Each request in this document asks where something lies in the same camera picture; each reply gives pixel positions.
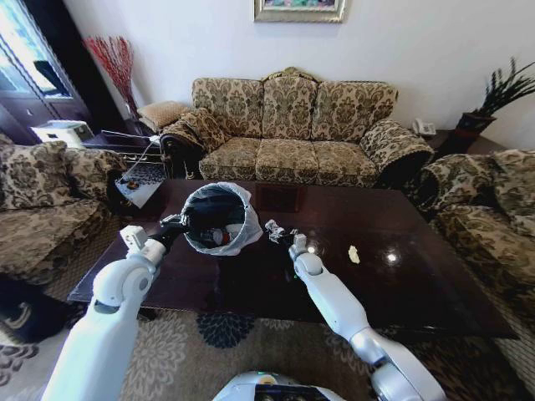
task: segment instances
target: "telephone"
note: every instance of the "telephone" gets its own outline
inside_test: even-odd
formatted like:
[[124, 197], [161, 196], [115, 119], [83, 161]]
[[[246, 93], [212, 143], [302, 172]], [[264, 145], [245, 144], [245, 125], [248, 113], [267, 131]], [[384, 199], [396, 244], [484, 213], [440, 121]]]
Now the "telephone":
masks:
[[424, 123], [422, 119], [415, 119], [412, 123], [412, 130], [415, 134], [432, 136], [436, 134], [435, 125], [433, 123]]

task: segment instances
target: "patterned couch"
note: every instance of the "patterned couch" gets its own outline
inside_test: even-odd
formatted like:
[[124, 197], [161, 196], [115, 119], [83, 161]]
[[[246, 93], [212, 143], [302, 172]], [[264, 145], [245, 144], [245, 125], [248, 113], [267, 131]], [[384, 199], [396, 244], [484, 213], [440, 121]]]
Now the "patterned couch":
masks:
[[[80, 247], [111, 217], [112, 200], [120, 194], [110, 183], [125, 170], [125, 162], [113, 152], [68, 149], [60, 141], [13, 145], [0, 133], [3, 288], [18, 282], [29, 285], [24, 288], [43, 288], [57, 281]], [[22, 303], [10, 309], [8, 304], [18, 295], [3, 291], [0, 296], [3, 332], [24, 324], [13, 314], [30, 315], [26, 302], [26, 310], [19, 310]]]
[[290, 68], [260, 81], [196, 79], [192, 95], [197, 112], [161, 136], [192, 176], [399, 187], [433, 153], [386, 119], [398, 93], [382, 82], [320, 82]]
[[535, 393], [535, 151], [449, 155], [415, 183], [415, 203], [521, 338], [497, 343]]

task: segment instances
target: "side table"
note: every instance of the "side table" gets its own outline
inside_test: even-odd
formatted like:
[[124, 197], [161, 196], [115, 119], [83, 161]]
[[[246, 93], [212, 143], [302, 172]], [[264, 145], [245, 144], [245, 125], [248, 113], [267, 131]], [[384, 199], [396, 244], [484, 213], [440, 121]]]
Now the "side table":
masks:
[[[448, 135], [450, 134], [450, 130], [448, 129], [438, 129], [436, 131], [436, 135], [423, 137], [427, 144], [433, 148], [433, 150], [437, 150], [447, 139]], [[491, 140], [488, 140], [487, 138], [483, 138], [480, 136], [476, 142], [474, 142], [470, 148], [468, 148], [467, 153], [470, 155], [486, 155], [488, 153], [493, 152], [494, 150], [504, 150], [506, 149], [505, 146], [501, 146], [497, 144], [496, 142], [493, 142]]]

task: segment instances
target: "carpet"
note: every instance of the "carpet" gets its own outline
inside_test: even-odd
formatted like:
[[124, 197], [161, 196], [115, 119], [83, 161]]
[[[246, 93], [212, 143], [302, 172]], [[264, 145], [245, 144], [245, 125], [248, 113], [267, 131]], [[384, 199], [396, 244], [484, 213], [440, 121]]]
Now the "carpet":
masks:
[[[39, 399], [66, 335], [64, 331], [40, 343], [39, 354], [0, 386], [0, 399]], [[443, 338], [407, 345], [450, 400], [530, 399], [485, 340]], [[286, 374], [300, 383], [330, 388], [348, 400], [374, 399], [371, 369], [324, 325], [236, 315], [210, 319], [178, 311], [160, 311], [155, 321], [140, 323], [120, 399], [208, 400], [232, 377], [250, 370]]]

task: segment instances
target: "picture frame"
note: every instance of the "picture frame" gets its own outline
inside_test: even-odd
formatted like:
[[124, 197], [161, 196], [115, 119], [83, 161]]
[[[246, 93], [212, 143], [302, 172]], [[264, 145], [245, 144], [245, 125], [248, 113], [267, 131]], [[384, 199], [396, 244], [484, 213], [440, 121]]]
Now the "picture frame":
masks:
[[255, 22], [341, 23], [348, 0], [253, 0]]

